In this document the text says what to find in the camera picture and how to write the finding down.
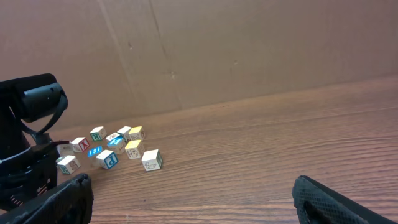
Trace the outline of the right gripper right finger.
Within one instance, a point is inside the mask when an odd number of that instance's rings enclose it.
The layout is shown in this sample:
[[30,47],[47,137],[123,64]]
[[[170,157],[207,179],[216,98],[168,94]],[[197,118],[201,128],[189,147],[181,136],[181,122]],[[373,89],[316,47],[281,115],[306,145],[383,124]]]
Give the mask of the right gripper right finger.
[[300,224],[397,224],[305,175],[292,197]]

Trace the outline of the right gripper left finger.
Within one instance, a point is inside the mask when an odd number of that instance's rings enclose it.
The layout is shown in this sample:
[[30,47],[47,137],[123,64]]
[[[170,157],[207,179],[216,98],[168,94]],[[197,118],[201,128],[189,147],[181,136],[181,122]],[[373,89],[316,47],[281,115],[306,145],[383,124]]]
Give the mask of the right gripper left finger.
[[1,215],[1,224],[88,224],[93,201],[91,178],[79,174]]

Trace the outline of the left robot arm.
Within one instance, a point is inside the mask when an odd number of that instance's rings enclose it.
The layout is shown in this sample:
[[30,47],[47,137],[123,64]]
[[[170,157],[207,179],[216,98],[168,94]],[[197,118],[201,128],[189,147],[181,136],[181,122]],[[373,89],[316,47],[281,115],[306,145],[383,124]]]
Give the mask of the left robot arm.
[[47,131],[67,107],[51,73],[1,82],[1,209],[10,211],[57,186],[58,143]]

